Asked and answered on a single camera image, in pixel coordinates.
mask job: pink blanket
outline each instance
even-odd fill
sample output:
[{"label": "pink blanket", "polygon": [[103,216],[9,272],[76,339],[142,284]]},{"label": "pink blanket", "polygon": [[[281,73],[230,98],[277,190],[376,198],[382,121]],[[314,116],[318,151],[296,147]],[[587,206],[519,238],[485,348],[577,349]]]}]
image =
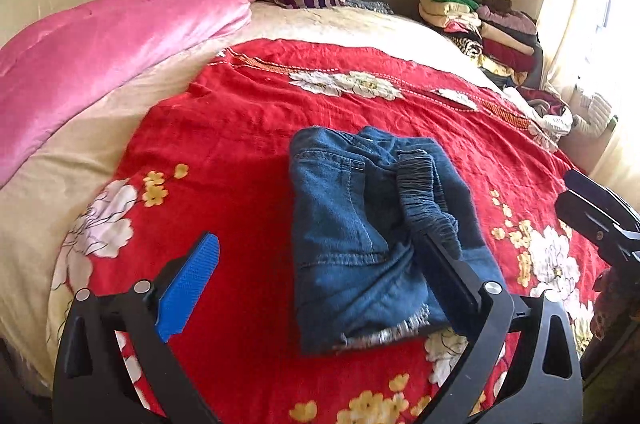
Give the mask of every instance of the pink blanket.
[{"label": "pink blanket", "polygon": [[105,94],[250,18],[248,0],[96,0],[27,27],[0,49],[0,188]]}]

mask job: blue jeans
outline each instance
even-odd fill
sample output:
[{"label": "blue jeans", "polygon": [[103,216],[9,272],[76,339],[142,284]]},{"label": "blue jeans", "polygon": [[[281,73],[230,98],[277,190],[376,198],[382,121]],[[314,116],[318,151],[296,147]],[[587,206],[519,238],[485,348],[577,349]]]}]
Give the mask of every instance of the blue jeans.
[{"label": "blue jeans", "polygon": [[290,143],[290,176],[303,353],[375,346],[447,326],[415,263],[417,226],[482,281],[505,285],[469,188],[433,139],[369,126],[358,135],[306,128]]}]

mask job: red blanket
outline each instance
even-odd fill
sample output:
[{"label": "red blanket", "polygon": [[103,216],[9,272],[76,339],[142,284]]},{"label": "red blanket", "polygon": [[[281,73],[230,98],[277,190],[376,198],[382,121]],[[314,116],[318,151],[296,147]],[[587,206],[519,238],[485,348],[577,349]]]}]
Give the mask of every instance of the red blanket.
[{"label": "red blanket", "polygon": [[[356,133],[367,124],[438,140],[471,188],[511,292],[539,294],[546,282],[574,317],[588,310],[602,264],[554,213],[571,165],[540,146],[512,104],[375,49],[249,42],[149,111],[116,173],[126,186],[103,197],[125,187],[132,195],[121,202],[119,236],[109,252],[85,253],[89,287],[101,295],[155,277],[204,230],[218,236],[220,264],[170,346],[224,422],[412,422],[436,390],[430,376],[442,380],[455,363],[460,342],[450,336],[336,356],[298,351],[289,141],[311,125]],[[494,400],[513,347],[510,338],[476,410]],[[150,399],[143,379],[137,387]]]}]

